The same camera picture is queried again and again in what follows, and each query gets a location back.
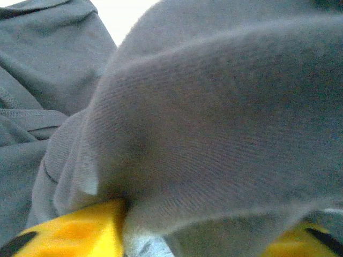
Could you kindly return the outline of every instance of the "yellow plastic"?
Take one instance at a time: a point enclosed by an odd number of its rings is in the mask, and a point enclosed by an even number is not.
[[[24,230],[39,234],[15,257],[122,257],[124,202],[109,201]]]
[[[327,230],[311,223],[300,223],[269,245],[261,257],[338,257],[306,229]]]

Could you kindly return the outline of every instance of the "white background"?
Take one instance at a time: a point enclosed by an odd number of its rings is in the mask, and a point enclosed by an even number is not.
[[[0,0],[0,7],[6,7],[21,0]],[[112,36],[120,45],[137,19],[158,0],[91,0],[99,16]]]

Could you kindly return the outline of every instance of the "gray fabric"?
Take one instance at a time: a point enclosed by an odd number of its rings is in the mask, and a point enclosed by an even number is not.
[[[0,245],[25,228],[47,139],[89,104],[115,48],[88,0],[0,8]]]
[[[342,27],[340,12],[307,0],[158,3],[114,53],[83,117],[49,141],[27,225],[126,198],[128,256],[170,256],[160,237],[177,256],[257,256],[334,208]],[[41,188],[47,177],[56,184]]]

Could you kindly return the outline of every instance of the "clothing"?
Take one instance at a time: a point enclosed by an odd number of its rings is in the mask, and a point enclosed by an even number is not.
[[[88,105],[115,48],[90,1],[0,8],[0,245],[25,228],[48,139]]]
[[[49,139],[27,226],[126,198],[128,256],[258,256],[337,208],[342,25],[305,0],[153,6]]]

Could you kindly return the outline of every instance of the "white wall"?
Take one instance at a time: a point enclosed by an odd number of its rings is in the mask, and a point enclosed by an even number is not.
[[[158,0],[91,0],[117,46],[123,41],[137,19]],[[22,2],[0,0],[0,7]]]

